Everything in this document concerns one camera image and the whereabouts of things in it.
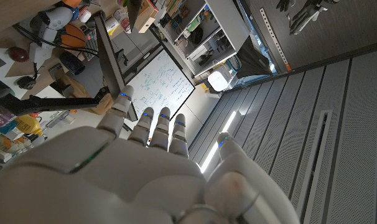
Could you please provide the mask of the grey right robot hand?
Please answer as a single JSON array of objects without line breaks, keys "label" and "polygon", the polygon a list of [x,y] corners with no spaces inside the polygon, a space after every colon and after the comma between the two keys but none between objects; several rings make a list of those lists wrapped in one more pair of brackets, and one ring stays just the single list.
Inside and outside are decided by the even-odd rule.
[{"label": "grey right robot hand", "polygon": [[185,118],[155,130],[148,109],[119,134],[134,90],[126,86],[97,127],[67,131],[0,171],[0,223],[298,223],[281,188],[227,132],[206,176],[189,159]]}]

